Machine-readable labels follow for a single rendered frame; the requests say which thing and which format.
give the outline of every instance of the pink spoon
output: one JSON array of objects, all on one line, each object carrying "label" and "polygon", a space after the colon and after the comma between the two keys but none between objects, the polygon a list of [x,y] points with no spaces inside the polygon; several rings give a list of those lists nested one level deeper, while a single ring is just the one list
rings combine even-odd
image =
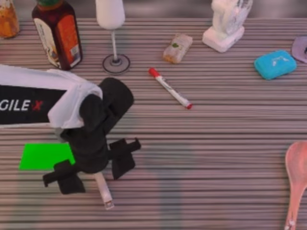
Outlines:
[{"label": "pink spoon", "polygon": [[307,187],[307,141],[292,144],[286,153],[290,202],[284,230],[295,230],[299,205]]}]

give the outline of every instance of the wooden table surface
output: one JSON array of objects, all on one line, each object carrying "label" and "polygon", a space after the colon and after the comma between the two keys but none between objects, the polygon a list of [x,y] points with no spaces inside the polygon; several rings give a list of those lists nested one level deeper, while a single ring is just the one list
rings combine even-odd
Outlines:
[{"label": "wooden table surface", "polygon": [[[84,59],[73,73],[94,83],[108,75],[102,59],[112,53],[108,31],[95,19],[78,21]],[[254,70],[255,58],[291,50],[307,32],[306,19],[249,19],[232,49],[219,54],[202,33],[211,19],[127,19],[117,31],[118,52],[130,71],[117,78],[132,90],[135,105],[108,141],[138,137],[136,168],[118,181],[104,174],[116,207],[105,211],[92,176],[81,174],[87,193],[63,196],[56,183],[44,188],[46,172],[18,171],[25,143],[56,142],[50,128],[0,130],[1,230],[277,230],[289,201],[284,165],[287,148],[307,138],[307,65],[276,80]],[[53,68],[31,21],[0,41],[0,63]],[[174,34],[194,43],[182,63],[162,61]],[[185,110],[148,75],[154,67],[194,103]],[[307,227],[303,198],[297,229]]]}]

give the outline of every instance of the green bottle cap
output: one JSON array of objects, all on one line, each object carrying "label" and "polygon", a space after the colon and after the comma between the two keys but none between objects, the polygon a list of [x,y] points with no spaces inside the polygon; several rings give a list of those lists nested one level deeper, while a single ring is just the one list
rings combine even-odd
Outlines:
[{"label": "green bottle cap", "polygon": [[41,6],[53,6],[58,4],[61,0],[36,0]]}]

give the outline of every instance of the green rectangle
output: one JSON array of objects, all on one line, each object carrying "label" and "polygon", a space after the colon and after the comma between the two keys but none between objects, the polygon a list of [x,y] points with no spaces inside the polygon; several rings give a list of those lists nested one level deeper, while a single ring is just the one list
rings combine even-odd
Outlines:
[{"label": "green rectangle", "polygon": [[61,161],[75,163],[73,154],[67,143],[26,144],[20,161],[20,170],[53,170],[53,166]]}]

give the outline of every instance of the glass base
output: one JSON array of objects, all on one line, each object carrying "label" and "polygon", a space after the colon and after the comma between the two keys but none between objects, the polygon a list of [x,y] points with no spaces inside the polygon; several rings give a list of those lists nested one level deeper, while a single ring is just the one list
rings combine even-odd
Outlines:
[{"label": "glass base", "polygon": [[130,60],[126,55],[118,54],[118,59],[115,61],[114,55],[111,54],[103,60],[102,67],[109,74],[119,75],[129,70]]}]

